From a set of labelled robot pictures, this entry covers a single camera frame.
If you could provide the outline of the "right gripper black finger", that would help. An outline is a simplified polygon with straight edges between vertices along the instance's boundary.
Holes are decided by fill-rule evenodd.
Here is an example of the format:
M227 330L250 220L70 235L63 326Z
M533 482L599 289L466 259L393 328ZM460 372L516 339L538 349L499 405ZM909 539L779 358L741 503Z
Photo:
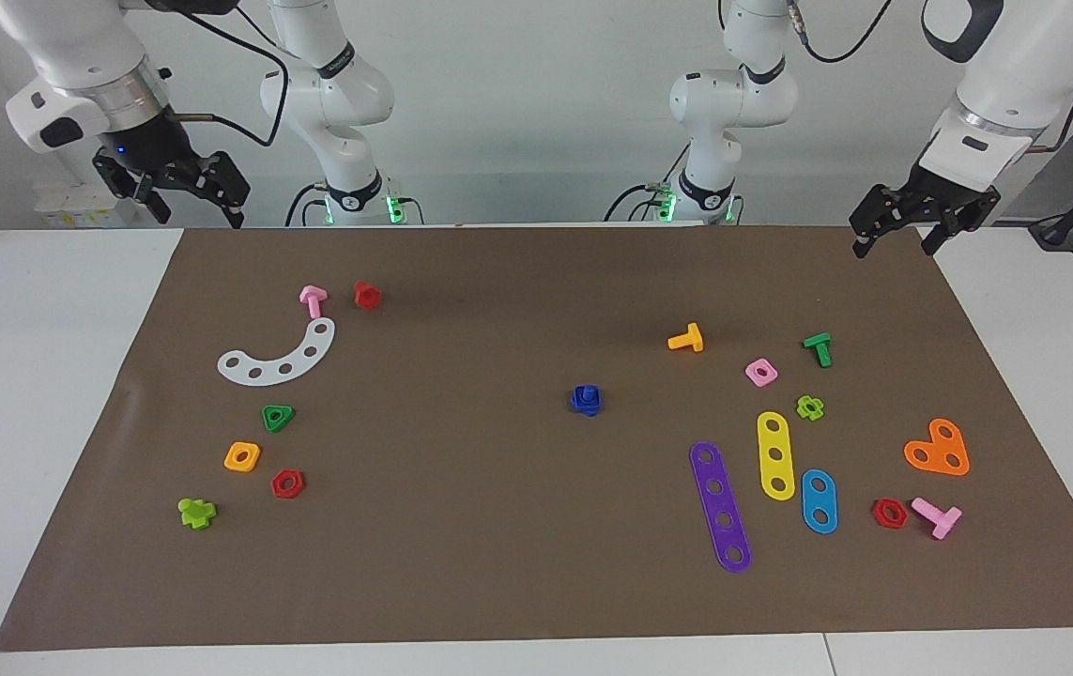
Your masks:
M111 150L98 150L91 165L116 199L127 199L145 207L159 225L170 222L172 210L157 193L155 177L124 167Z
M242 226L242 209L252 188L227 151L185 162L181 175L189 193L217 206L233 230Z

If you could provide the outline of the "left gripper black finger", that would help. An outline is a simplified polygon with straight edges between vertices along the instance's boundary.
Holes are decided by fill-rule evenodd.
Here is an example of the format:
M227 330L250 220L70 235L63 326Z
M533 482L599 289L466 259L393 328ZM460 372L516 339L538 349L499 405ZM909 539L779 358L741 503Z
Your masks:
M989 214L998 206L1001 195L995 188L990 188L983 195L979 195L973 201L961 206L951 206L943 202L932 200L927 211L934 219L934 226L929 234L924 236L921 248L927 256L934 256L944 243L962 232L978 231Z
M851 247L854 256L866 258L880 237L909 225L918 206L921 197L912 192L872 185L850 215L850 227L855 235Z

